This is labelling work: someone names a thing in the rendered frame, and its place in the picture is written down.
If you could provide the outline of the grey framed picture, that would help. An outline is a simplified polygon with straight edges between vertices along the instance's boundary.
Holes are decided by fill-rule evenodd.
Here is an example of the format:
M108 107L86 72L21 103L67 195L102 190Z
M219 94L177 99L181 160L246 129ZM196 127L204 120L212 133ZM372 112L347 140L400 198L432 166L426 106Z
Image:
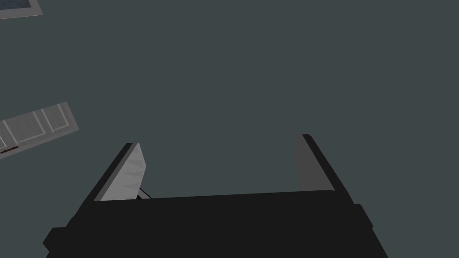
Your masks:
M0 20L42 14L38 0L0 0Z

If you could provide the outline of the grey panelled door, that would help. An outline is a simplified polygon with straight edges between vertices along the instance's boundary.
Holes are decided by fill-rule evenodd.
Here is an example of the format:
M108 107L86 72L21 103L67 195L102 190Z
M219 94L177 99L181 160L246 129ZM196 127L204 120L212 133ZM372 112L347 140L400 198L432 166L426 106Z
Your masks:
M66 102L0 121L0 160L78 131Z

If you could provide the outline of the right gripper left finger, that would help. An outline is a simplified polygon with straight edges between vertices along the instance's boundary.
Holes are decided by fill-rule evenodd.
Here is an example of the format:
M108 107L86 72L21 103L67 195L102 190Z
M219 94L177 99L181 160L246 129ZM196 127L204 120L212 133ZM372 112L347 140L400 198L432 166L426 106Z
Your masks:
M146 170L146 162L139 143L128 143L121 160L97 192L95 201L134 200L137 198Z

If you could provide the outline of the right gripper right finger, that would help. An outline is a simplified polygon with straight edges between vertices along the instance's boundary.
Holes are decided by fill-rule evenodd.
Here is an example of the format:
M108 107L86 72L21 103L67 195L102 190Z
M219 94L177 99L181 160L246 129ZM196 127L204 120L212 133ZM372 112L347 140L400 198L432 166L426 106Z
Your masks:
M302 191L334 190L316 156L301 134L294 136L294 165Z

